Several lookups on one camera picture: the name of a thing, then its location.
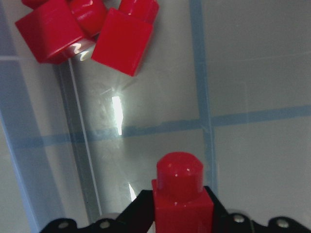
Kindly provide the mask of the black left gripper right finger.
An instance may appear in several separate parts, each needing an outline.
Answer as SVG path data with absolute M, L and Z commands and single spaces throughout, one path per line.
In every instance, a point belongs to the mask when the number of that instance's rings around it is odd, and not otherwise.
M 228 211 L 221 204 L 219 199 L 213 193 L 209 186 L 204 186 L 210 199 L 214 204 L 213 214 L 212 214 L 212 233 L 227 233 L 227 217 L 229 215 Z

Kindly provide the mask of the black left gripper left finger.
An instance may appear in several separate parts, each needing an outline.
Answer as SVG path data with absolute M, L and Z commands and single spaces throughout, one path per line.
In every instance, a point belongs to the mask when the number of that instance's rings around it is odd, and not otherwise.
M 155 220 L 152 190 L 142 190 L 139 195 L 118 215 L 122 233 L 147 233 Z

